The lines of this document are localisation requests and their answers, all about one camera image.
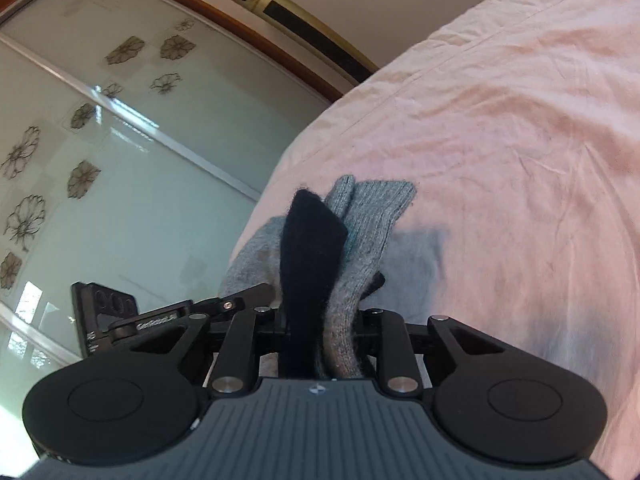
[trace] gray fabric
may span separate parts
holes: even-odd
[[[344,175],[324,199],[326,206],[344,222],[348,235],[340,274],[327,306],[322,335],[324,352],[319,351],[316,359],[319,376],[327,375],[321,355],[332,376],[362,375],[353,348],[351,325],[360,297],[380,267],[389,233],[414,195],[415,187],[410,182],[356,183],[353,175]],[[226,272],[220,297],[267,282],[276,289],[277,300],[281,299],[280,239],[284,222],[284,217],[271,218],[255,232]]]

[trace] flower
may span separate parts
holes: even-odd
[[[157,88],[159,94],[168,94],[174,87],[176,81],[182,81],[178,74],[164,74],[158,79],[154,79],[153,84],[149,88]]]
[[[30,126],[22,134],[22,140],[16,144],[2,164],[0,170],[11,180],[18,173],[22,173],[28,161],[36,151],[40,142],[40,129],[37,126]]]
[[[162,47],[160,47],[160,57],[175,61],[186,56],[195,47],[195,43],[191,43],[191,41],[176,34],[168,40],[164,40]]]
[[[15,278],[22,266],[22,260],[12,252],[5,256],[0,264],[0,287],[9,290],[14,286]]]
[[[140,38],[137,38],[136,36],[131,36],[127,41],[105,56],[107,64],[115,65],[118,63],[124,63],[132,57],[136,57],[144,46],[144,41],[140,40]]]
[[[180,23],[175,26],[175,30],[189,30],[195,25],[196,20],[193,18],[184,18]]]
[[[10,240],[22,244],[24,251],[28,252],[27,241],[33,242],[40,225],[44,222],[45,201],[40,195],[29,195],[23,198],[15,207],[14,212],[6,219],[4,233],[11,232]]]
[[[107,86],[107,88],[103,88],[102,92],[100,93],[105,97],[108,97],[109,99],[113,99],[114,97],[116,97],[116,95],[118,95],[123,90],[124,88],[118,83],[111,83],[109,86]]]
[[[95,106],[89,103],[83,104],[75,111],[74,116],[71,117],[71,127],[75,130],[79,130],[84,127],[94,115]]]
[[[69,198],[82,198],[89,191],[91,184],[100,173],[100,170],[96,168],[90,162],[83,160],[78,164],[73,171],[69,180],[66,182],[66,192]]]

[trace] bedsheet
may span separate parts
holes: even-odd
[[[238,242],[342,174],[417,196],[363,302],[447,314],[588,378],[592,460],[640,471],[640,0],[485,0],[284,153]]]

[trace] ribbed surface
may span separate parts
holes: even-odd
[[[587,462],[549,471],[487,465],[444,440],[416,402],[391,400],[370,381],[264,379],[244,399],[214,402],[184,441],[108,469],[47,458],[28,480],[602,480]]]

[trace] pink bedsheet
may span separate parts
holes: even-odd
[[[418,190],[367,306],[448,314],[587,377],[609,407],[592,459],[640,472],[640,0],[471,9],[296,139],[238,248],[345,173]]]

